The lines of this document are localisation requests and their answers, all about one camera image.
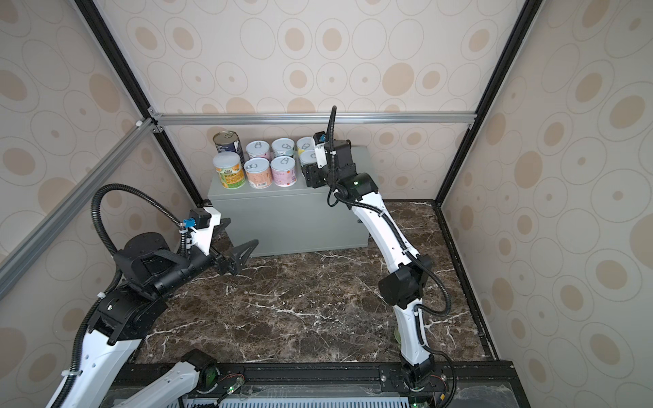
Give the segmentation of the orange peach label can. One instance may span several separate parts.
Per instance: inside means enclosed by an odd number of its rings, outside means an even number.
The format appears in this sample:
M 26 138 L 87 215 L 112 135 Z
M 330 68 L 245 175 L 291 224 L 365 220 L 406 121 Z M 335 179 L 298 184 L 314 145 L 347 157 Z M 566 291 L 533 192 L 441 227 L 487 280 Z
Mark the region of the orange peach label can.
M 270 162 L 264 157 L 255 157 L 245 163 L 244 170 L 250 186 L 257 190 L 266 189 L 273 184 Z

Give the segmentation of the green orange plastic-lid can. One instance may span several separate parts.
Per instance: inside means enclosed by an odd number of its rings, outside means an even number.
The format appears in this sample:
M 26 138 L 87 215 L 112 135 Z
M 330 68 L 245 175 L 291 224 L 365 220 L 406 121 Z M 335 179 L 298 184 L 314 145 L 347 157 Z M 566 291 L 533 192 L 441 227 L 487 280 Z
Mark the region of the green orange plastic-lid can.
M 213 165 L 219 175 L 221 185 L 227 190 L 239 189 L 245 184 L 241 159 L 237 153 L 220 152 L 214 157 Z

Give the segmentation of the pink white small can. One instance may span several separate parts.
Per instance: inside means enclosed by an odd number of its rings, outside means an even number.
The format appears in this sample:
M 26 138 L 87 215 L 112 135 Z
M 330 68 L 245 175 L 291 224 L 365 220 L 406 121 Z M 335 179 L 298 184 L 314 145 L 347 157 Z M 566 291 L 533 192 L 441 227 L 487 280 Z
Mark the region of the pink white small can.
M 272 160 L 270 144 L 264 140 L 255 140 L 247 144 L 246 153 L 250 159 L 265 158 L 267 161 Z

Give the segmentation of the teal bear label can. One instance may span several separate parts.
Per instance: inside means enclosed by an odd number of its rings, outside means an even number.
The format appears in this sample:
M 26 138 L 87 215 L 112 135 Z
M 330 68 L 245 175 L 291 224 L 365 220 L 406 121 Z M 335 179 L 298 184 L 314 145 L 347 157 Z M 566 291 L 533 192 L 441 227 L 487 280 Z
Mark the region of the teal bear label can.
M 316 164 L 316 151 L 315 150 L 306 150 L 299 155 L 299 161 L 301 165 L 301 170 L 305 172 L 310 165 Z

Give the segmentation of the left side aluminium rail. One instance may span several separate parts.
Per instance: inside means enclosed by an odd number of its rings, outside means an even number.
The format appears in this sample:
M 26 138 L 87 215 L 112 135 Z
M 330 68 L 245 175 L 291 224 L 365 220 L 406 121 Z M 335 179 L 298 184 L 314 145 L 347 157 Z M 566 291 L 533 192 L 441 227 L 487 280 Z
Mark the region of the left side aluminium rail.
M 44 217 L 36 228 L 21 241 L 18 247 L 1 264 L 1 296 L 4 298 L 14 288 L 23 275 L 36 263 L 43 252 L 59 236 L 87 204 L 94 193 L 114 174 L 146 135 L 155 127 L 154 120 L 144 118 L 133 127 L 103 157 L 80 183 Z

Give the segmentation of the grey metal cabinet box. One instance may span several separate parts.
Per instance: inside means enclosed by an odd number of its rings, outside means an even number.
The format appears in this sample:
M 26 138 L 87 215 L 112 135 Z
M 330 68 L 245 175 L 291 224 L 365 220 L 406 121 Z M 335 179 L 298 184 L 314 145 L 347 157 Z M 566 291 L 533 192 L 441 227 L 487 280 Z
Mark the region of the grey metal cabinet box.
M 367 228 L 345 205 L 329 207 L 328 187 L 306 185 L 300 163 L 297 182 L 257 190 L 246 183 L 236 190 L 221 185 L 214 174 L 208 190 L 213 207 L 231 220 L 225 229 L 233 246 L 257 239 L 253 256 L 275 256 L 363 248 Z

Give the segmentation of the light blue label can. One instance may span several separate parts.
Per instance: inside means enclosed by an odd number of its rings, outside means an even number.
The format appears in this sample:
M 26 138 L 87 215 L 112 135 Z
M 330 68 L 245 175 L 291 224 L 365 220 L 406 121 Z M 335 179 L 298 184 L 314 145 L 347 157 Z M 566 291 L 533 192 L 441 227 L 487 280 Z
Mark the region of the light blue label can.
M 289 138 L 275 139 L 271 144 L 274 157 L 293 157 L 295 151 L 295 142 Z

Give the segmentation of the left black corner post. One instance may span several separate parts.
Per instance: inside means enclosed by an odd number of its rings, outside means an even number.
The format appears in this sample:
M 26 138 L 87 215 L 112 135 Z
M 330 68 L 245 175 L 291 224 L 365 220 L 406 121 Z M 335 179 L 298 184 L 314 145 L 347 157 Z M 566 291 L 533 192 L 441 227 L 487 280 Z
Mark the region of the left black corner post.
M 173 146 L 173 142 L 170 137 L 168 137 L 163 125 L 161 125 L 156 119 L 156 110 L 151 105 L 151 102 L 147 98 L 144 89 L 141 87 L 137 76 L 135 76 L 134 71 L 120 49 L 120 46 L 113 37 L 110 28 L 101 16 L 99 7 L 96 5 L 95 1 L 76 0 L 73 1 L 73 3 L 79 10 L 83 20 L 86 22 L 90 32 L 93 34 L 93 37 L 100 45 L 101 50 L 105 57 L 107 57 L 113 70 L 121 80 L 122 86 L 126 89 L 129 98 L 136 106 L 141 117 L 153 120 L 155 124 L 153 135 L 156 142 L 162 149 L 163 155 L 167 158 L 168 163 L 173 168 L 174 173 L 185 188 L 191 201 L 197 207 L 202 207 L 205 204 L 205 199 L 197 189 L 195 182 L 192 180 L 190 173 L 182 162 L 178 151 Z

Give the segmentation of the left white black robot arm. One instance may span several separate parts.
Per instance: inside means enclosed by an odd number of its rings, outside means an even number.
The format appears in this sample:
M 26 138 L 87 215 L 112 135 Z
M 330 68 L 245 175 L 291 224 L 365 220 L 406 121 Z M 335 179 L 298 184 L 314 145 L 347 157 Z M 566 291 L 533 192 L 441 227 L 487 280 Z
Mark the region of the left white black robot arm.
M 140 234 L 117 251 L 116 264 L 126 280 L 90 310 L 76 335 L 71 369 L 49 401 L 51 407 L 98 407 L 129 357 L 183 285 L 207 269 L 236 275 L 258 246 L 251 240 L 226 253 L 192 248 L 184 257 L 170 250 L 163 236 Z

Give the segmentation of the yellow label can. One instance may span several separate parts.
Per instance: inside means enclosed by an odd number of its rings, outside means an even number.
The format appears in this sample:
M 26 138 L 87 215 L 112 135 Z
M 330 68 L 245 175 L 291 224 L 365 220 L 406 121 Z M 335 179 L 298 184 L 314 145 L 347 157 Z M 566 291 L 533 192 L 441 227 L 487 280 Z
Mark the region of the yellow label can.
M 297 152 L 299 155 L 305 151 L 310 151 L 315 149 L 315 141 L 312 136 L 302 137 L 296 143 Z

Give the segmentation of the back horizontal aluminium rail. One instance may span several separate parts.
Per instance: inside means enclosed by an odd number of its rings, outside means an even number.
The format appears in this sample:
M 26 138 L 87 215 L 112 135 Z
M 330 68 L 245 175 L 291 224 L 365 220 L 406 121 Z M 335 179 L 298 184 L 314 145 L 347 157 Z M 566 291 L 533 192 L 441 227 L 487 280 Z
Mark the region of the back horizontal aluminium rail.
M 236 114 L 171 114 L 154 113 L 153 119 L 163 126 L 281 126 L 327 125 L 327 112 L 301 113 L 236 113 Z M 336 124 L 436 124 L 474 123 L 474 112 L 340 112 Z

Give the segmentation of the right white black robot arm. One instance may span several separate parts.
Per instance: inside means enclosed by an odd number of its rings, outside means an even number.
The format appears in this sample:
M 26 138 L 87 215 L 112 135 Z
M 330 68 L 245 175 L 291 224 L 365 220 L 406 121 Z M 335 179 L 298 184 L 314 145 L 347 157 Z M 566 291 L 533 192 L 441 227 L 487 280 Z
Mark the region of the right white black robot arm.
M 404 381 L 408 388 L 420 389 L 435 369 L 435 358 L 425 348 L 421 311 L 426 265 L 399 231 L 372 177 L 357 172 L 350 142 L 318 144 L 315 153 L 316 162 L 306 170 L 307 184 L 314 188 L 328 186 L 332 198 L 362 221 L 384 257 L 389 275 L 379 282 L 379 292 L 396 315 Z

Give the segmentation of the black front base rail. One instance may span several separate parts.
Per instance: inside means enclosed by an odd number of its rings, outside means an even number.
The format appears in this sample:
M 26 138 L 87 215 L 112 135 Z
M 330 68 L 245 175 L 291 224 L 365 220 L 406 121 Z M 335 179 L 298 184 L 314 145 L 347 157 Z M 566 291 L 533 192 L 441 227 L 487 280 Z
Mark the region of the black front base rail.
M 507 361 L 440 361 L 420 389 L 404 382 L 401 364 L 222 363 L 215 389 L 190 391 L 172 407 L 527 407 L 515 366 Z

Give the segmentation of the dark blue tin can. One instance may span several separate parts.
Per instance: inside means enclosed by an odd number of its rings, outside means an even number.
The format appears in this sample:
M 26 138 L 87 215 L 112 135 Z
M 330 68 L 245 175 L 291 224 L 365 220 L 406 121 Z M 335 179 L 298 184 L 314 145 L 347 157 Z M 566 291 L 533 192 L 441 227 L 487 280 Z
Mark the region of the dark blue tin can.
M 231 130 L 222 130 L 214 134 L 213 141 L 218 153 L 233 152 L 238 154 L 241 165 L 245 163 L 245 157 L 242 149 L 242 144 L 238 134 Z

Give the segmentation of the pink label can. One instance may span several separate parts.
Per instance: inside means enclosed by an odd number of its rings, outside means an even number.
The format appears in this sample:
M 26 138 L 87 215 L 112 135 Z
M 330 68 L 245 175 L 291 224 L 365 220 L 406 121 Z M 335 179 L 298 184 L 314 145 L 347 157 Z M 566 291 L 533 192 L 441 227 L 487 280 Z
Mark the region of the pink label can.
M 270 170 L 275 185 L 289 187 L 297 182 L 296 162 L 291 156 L 279 156 L 270 163 Z

